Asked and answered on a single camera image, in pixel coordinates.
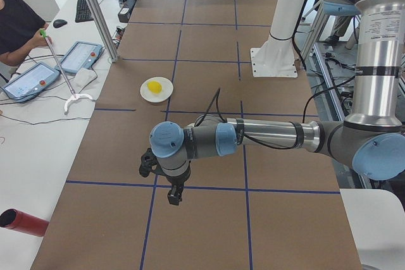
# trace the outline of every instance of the computer mouse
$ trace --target computer mouse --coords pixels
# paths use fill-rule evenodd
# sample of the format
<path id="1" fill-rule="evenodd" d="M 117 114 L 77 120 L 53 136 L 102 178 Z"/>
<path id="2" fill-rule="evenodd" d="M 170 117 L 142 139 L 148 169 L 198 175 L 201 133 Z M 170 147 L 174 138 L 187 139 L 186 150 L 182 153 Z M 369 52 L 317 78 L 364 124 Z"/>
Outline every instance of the computer mouse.
<path id="1" fill-rule="evenodd" d="M 63 19 L 57 19 L 55 21 L 53 21 L 53 27 L 54 28 L 60 28 L 64 25 L 66 25 L 68 22 L 66 20 Z"/>

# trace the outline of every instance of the lemon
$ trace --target lemon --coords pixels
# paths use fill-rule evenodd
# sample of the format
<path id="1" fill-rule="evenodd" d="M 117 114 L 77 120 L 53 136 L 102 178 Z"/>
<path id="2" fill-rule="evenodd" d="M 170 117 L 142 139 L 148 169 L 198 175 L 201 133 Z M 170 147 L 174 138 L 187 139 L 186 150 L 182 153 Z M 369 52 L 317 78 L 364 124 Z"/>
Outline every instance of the lemon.
<path id="1" fill-rule="evenodd" d="M 162 92 L 162 85 L 159 82 L 152 80 L 151 82 L 147 83 L 147 88 L 155 94 L 159 94 Z"/>

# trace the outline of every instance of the green handle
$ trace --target green handle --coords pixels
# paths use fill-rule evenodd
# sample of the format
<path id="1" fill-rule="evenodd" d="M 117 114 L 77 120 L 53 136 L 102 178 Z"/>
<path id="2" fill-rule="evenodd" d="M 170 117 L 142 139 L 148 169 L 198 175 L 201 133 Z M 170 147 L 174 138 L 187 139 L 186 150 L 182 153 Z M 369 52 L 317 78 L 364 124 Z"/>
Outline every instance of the green handle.
<path id="1" fill-rule="evenodd" d="M 39 33 L 41 34 L 41 36 L 42 36 L 43 38 L 46 38 L 46 32 L 45 32 L 45 30 L 40 29 L 40 30 L 39 30 Z"/>

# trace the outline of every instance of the red cylinder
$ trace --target red cylinder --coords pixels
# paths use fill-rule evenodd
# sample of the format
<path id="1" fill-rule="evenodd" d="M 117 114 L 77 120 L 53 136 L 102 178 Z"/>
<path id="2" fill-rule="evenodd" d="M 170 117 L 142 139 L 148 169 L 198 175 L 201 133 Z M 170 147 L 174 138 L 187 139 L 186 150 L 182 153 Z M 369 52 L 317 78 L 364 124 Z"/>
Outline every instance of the red cylinder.
<path id="1" fill-rule="evenodd" d="M 35 236 L 44 236 L 49 222 L 16 209 L 8 209 L 0 215 L 0 227 Z"/>

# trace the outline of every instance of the hand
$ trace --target hand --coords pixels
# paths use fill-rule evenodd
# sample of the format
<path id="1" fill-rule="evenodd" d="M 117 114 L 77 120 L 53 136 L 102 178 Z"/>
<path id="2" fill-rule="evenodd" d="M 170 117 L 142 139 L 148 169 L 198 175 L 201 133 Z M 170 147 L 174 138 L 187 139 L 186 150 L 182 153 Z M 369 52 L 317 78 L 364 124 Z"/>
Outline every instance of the hand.
<path id="1" fill-rule="evenodd" d="M 42 30 L 41 28 L 36 31 L 36 33 L 34 34 L 34 36 L 32 36 L 32 38 L 30 39 L 30 44 L 32 46 L 32 49 L 36 48 L 36 47 L 46 47 L 47 43 L 45 38 L 42 37 L 41 33 L 39 32 L 40 30 Z"/>

